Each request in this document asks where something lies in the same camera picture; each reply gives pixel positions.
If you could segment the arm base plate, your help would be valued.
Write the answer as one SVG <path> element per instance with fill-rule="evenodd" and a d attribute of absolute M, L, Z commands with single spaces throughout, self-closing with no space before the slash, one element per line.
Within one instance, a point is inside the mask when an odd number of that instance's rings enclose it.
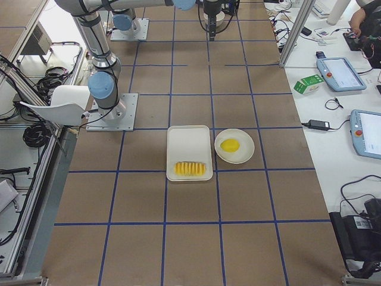
<path fill-rule="evenodd" d="M 148 35 L 148 18 L 136 18 L 132 20 L 126 15 L 113 18 L 114 30 L 111 33 L 111 41 L 114 42 L 142 42 Z"/>
<path fill-rule="evenodd" d="M 134 130 L 136 109 L 139 94 L 120 94 L 119 103 L 110 113 L 99 109 L 95 100 L 92 102 L 92 110 L 97 112 L 89 116 L 90 123 L 85 126 L 88 132 L 118 132 Z"/>

